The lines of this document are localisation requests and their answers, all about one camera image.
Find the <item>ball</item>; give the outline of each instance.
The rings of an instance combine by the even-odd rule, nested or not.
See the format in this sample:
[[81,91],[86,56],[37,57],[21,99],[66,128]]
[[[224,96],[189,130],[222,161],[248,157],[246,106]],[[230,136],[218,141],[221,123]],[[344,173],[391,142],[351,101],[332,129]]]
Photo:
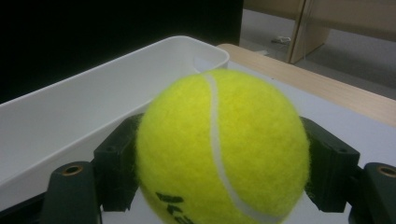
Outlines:
[[176,81],[139,124],[140,188],[165,223],[280,223],[309,176],[292,103],[249,74],[216,69]]

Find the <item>white surface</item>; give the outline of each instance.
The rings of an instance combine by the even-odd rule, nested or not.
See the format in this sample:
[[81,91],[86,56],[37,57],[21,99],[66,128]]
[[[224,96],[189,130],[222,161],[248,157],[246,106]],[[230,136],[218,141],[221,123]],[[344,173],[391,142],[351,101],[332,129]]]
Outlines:
[[0,211],[44,192],[59,166],[90,161],[174,80],[228,60],[222,49],[171,37],[0,105]]
[[[396,128],[368,119],[363,115],[329,103],[317,96],[297,90],[291,86],[272,80],[269,77],[229,62],[229,68],[238,69],[251,75],[264,78],[282,90],[297,107],[301,116],[312,119],[323,128],[336,135],[361,153],[360,167],[367,162],[378,161],[395,165]],[[345,213],[327,214],[320,212],[304,195],[284,222],[285,224],[347,224],[350,206]],[[160,224],[162,223],[150,210],[140,190],[126,213],[103,213],[104,223],[121,224]]]

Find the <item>white plastic container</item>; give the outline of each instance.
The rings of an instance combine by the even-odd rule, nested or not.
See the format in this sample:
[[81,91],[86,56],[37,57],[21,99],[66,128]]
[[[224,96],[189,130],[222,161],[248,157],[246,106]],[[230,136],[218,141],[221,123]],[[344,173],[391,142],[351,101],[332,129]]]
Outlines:
[[175,36],[0,105],[0,211],[46,190],[176,79],[226,66],[226,51]]

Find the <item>wooden edge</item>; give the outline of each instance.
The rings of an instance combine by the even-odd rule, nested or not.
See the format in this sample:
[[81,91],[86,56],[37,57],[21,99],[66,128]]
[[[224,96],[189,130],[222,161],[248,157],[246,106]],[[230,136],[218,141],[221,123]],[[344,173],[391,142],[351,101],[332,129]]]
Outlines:
[[226,50],[235,63],[396,127],[396,101],[392,99],[234,45],[222,44],[219,48]]

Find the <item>table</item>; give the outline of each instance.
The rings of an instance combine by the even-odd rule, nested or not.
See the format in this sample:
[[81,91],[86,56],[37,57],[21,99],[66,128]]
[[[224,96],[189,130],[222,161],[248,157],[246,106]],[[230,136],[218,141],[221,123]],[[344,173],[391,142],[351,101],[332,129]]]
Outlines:
[[[322,77],[237,46],[219,46],[230,53],[228,68],[238,69],[273,83],[294,103],[301,116],[312,119],[361,153],[360,167],[371,161],[396,164],[396,102],[386,97]],[[306,195],[286,224],[348,223],[343,214],[325,214]],[[104,223],[161,221],[137,192],[131,212],[103,213]]]

